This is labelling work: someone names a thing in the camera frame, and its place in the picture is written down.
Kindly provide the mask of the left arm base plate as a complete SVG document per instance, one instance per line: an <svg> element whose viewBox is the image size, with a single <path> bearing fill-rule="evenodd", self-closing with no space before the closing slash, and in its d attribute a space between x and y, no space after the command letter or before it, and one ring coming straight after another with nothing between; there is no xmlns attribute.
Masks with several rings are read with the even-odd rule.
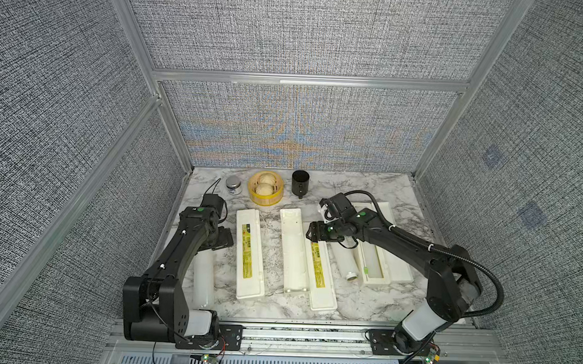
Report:
<svg viewBox="0 0 583 364"><path fill-rule="evenodd" d="M239 351L243 340L244 327L234 324L219 323L208 334L196 335L185 340L177 339L177 349L197 351Z"/></svg>

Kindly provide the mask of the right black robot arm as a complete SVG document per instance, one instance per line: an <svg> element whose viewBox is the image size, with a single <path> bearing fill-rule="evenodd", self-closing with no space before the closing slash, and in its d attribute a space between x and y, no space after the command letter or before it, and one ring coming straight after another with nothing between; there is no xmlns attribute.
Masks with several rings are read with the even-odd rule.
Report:
<svg viewBox="0 0 583 364"><path fill-rule="evenodd" d="M369 243L396 256L418 271L427 281L424 302L394 328L396 352L413 357L431 344L435 334L463 318L492 314L504 302L504 288L487 267L475 262L463 247L448 248L401 229L389 221L374 196L366 192L373 206L357 209L348 193L338 193L319 202L321 221L310 224L306 237L311 242L346 240L355 245Z"/></svg>

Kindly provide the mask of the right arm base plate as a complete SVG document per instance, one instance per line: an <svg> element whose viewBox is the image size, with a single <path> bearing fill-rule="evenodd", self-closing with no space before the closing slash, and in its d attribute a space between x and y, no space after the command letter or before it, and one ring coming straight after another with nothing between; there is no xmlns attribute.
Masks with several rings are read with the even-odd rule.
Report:
<svg viewBox="0 0 583 364"><path fill-rule="evenodd" d="M412 343L406 341L405 344L400 344L395 337L393 328L382 329L368 329L364 333L365 339L369 342L372 354L375 356L398 356L404 358L416 352L417 356L428 354L433 345L433 339L427 344L427 338L420 342L414 341Z"/></svg>

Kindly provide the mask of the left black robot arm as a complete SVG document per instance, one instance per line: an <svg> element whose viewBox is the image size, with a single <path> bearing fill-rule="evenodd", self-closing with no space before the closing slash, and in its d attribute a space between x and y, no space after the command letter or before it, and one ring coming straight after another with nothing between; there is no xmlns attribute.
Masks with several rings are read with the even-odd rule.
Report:
<svg viewBox="0 0 583 364"><path fill-rule="evenodd" d="M160 257L122 289L124 336L130 341L170 342L178 348L192 343L214 346L221 340L218 314L191 310L182 278L197 254L231 247L230 229L221 225L226 201L206 193L201 204L186 207L179 226Z"/></svg>

